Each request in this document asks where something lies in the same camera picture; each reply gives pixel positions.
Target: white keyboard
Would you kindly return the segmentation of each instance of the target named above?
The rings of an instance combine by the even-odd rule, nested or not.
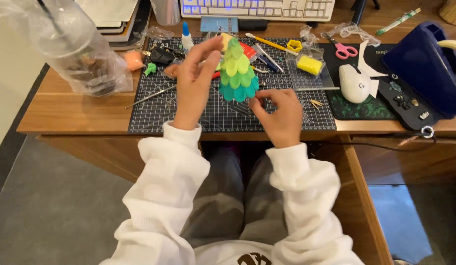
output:
[[[180,0],[182,17],[227,16],[280,21],[331,19],[335,0]]]

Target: wooden desk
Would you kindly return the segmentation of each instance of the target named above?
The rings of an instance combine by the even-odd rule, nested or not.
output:
[[[353,14],[350,7],[353,2],[336,0],[331,22],[320,23],[313,33],[319,36],[320,32],[350,21]],[[380,4],[382,9],[377,11],[373,9],[372,3],[367,3],[361,28],[369,33],[374,33],[411,9],[419,6],[422,9],[421,13],[382,35],[380,39],[383,43],[397,43],[420,22],[429,19],[440,21],[449,37],[456,40],[456,26],[446,24],[437,15],[440,1],[381,0]],[[189,19],[188,24],[191,33],[199,36],[199,20]],[[270,22],[266,32],[256,35],[298,37],[303,25],[304,23]],[[162,28],[181,35],[181,25]],[[343,43],[361,42],[358,36],[351,36],[345,40],[338,36],[335,38]],[[68,83],[50,69],[25,113],[18,131],[38,135],[38,139],[54,147],[134,182],[144,167],[137,150],[137,142],[145,135],[127,134],[131,109],[124,107],[134,101],[139,75],[140,72],[133,73],[132,92],[91,98],[73,93]],[[303,132],[302,140],[332,139],[347,142],[351,141],[349,134],[404,131],[395,121],[336,121],[336,124],[338,129],[334,132]],[[456,118],[440,121],[434,128],[440,137],[456,138]],[[265,133],[253,132],[205,133],[201,140],[267,141],[268,138]],[[354,239],[354,251],[366,264],[391,265],[390,253],[355,149],[352,146],[323,146],[317,158],[334,163],[338,170],[342,188],[333,211],[341,220],[344,233]]]

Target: hand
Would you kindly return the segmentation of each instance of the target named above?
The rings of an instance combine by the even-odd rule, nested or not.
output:
[[[277,110],[269,114],[261,106],[260,100],[267,98],[277,105]],[[303,107],[292,89],[269,89],[256,92],[249,107],[264,127],[276,148],[285,148],[300,143]]]
[[[207,105],[212,75],[220,62],[223,37],[209,39],[190,50],[179,66],[177,111],[172,126],[193,130]]]

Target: blue cap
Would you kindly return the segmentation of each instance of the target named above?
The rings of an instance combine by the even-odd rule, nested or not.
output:
[[[189,26],[187,25],[187,22],[185,22],[185,21],[182,24],[182,35],[184,35],[184,36],[189,36],[190,35]]]

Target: green mouse pad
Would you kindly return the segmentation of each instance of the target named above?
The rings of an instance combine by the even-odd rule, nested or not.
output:
[[[346,46],[353,46],[359,51],[359,44],[346,44]],[[390,49],[394,48],[396,44],[381,44],[377,48],[367,46],[364,52],[364,59],[366,63],[377,70],[378,72],[385,73],[384,67],[380,63],[380,58]],[[336,87],[340,87],[339,82],[339,66],[345,64],[358,65],[359,56],[349,57],[345,60],[336,57],[336,47],[330,43],[321,43],[320,48],[325,49],[323,55],[326,67],[328,67],[331,79]],[[326,90],[329,104],[333,115],[338,120],[396,120],[395,115],[389,111],[385,103],[377,96],[374,99],[369,96],[366,101],[355,104],[347,101],[340,90]]]

